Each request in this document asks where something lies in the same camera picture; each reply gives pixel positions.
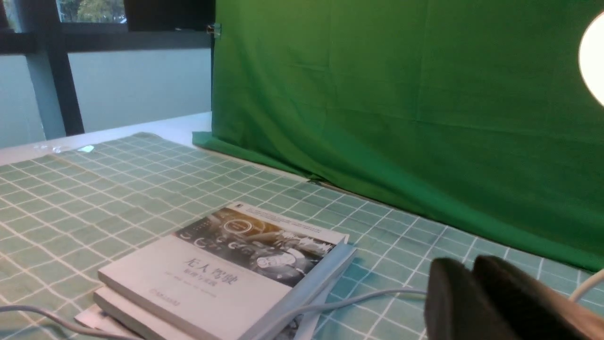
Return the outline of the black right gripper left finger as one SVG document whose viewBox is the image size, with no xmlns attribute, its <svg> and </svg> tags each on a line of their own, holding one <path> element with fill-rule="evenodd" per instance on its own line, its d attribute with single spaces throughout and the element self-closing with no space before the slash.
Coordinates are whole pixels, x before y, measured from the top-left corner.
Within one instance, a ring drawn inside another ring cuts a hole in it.
<svg viewBox="0 0 604 340">
<path fill-rule="evenodd" d="M 424 307 L 430 340 L 517 340 L 472 273 L 459 261 L 436 258 Z"/>
</svg>

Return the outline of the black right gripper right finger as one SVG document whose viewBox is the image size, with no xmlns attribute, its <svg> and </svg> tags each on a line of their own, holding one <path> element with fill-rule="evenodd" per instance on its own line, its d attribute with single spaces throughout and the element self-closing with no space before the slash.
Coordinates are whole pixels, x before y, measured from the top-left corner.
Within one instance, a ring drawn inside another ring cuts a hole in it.
<svg viewBox="0 0 604 340">
<path fill-rule="evenodd" d="M 472 274 L 522 340 L 602 340 L 603 317 L 496 256 L 480 255 Z"/>
</svg>

